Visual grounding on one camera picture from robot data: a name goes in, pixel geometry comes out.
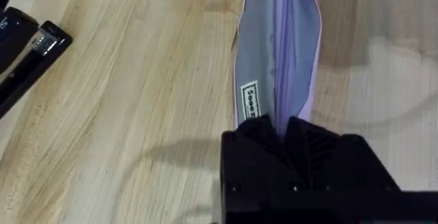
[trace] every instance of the black stapler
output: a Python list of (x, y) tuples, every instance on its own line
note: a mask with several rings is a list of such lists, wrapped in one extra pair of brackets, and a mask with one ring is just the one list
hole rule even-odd
[(46, 21), (8, 8), (0, 15), (0, 119), (67, 50), (73, 39)]

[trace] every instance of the wooden table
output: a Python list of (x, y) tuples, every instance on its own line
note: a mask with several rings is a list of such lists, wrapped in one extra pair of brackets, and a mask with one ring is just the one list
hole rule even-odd
[[(242, 1), (11, 0), (75, 43), (0, 120), (0, 223), (219, 221)], [(437, 189), (436, 0), (320, 3), (314, 122)]]

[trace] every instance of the pouch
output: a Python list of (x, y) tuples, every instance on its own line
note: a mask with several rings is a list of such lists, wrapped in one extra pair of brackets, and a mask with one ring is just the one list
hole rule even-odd
[(309, 120), (321, 41), (316, 0), (245, 0), (234, 68), (235, 125), (267, 114), (284, 136)]

